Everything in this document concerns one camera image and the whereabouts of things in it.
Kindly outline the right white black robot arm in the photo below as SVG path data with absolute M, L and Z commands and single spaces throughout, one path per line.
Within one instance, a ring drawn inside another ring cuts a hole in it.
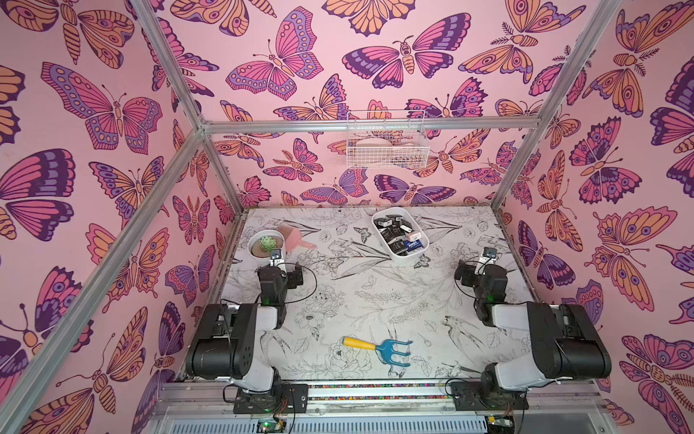
M 459 260 L 454 274 L 459 289 L 468 288 L 475 314 L 487 327 L 526 332 L 530 350 L 513 360 L 491 363 L 481 374 L 489 393 L 527 392 L 561 381 L 603 380 L 612 360 L 584 307 L 506 301 L 508 271 L 482 260 Z

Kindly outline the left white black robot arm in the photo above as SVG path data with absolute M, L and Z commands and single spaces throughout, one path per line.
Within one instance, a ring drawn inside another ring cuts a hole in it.
M 299 264 L 271 260 L 257 269 L 257 302 L 208 305 L 185 358 L 186 374 L 226 380 L 242 392 L 273 394 L 280 384 L 279 374 L 263 361 L 256 346 L 265 332 L 283 326 L 287 293 L 304 284 L 303 271 Z

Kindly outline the black tissue pack in box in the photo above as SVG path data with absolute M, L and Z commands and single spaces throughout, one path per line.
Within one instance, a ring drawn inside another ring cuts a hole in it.
M 403 218 L 401 215 L 387 215 L 386 217 L 376 219 L 374 222 L 381 229 L 392 227 L 400 228 L 402 226 Z

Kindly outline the white bowl with succulent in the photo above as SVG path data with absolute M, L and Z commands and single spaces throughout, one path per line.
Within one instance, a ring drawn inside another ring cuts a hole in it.
M 248 250 L 257 260 L 281 260 L 286 256 L 285 238 L 276 230 L 258 231 L 250 238 Z

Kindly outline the blue tissue pack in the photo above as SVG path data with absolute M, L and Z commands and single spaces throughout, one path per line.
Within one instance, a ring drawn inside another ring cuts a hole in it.
M 421 251 L 424 248 L 424 245 L 420 240 L 416 240 L 414 242 L 407 242 L 407 251 Z

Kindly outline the blue yellow toy rake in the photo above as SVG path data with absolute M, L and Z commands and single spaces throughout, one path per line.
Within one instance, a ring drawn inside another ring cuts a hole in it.
M 410 366 L 410 363 L 408 362 L 410 352 L 399 351 L 399 348 L 408 348 L 412 344 L 412 341 L 403 342 L 393 339 L 386 339 L 381 344 L 376 345 L 360 339 L 345 336 L 343 338 L 343 344 L 347 347 L 373 351 L 385 365 L 403 368 Z

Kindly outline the green circuit board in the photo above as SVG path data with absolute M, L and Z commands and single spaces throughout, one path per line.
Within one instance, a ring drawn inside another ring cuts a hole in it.
M 256 434 L 284 433 L 286 428 L 286 420 L 258 420 Z

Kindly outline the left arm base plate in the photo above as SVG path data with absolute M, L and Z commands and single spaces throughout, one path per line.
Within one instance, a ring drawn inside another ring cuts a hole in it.
M 245 392 L 239 390 L 234 401 L 235 414 L 290 415 L 307 412 L 309 387 L 306 383 L 280 383 L 269 392 Z

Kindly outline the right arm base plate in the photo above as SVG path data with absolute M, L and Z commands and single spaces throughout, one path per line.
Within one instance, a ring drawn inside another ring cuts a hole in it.
M 506 412 L 528 410 L 529 403 L 523 392 L 493 390 L 481 382 L 454 380 L 446 386 L 458 412 Z

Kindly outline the aluminium mounting rail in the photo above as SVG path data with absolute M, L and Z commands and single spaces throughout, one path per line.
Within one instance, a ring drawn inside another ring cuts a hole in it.
M 550 384 L 523 392 L 526 410 L 499 399 L 480 397 L 473 380 L 415 379 L 390 381 L 285 382 L 298 390 L 305 416 L 445 415 L 457 412 L 495 415 L 600 413 L 605 400 L 593 383 Z M 170 383 L 163 387 L 154 416 L 233 416 L 237 388 L 226 383 Z

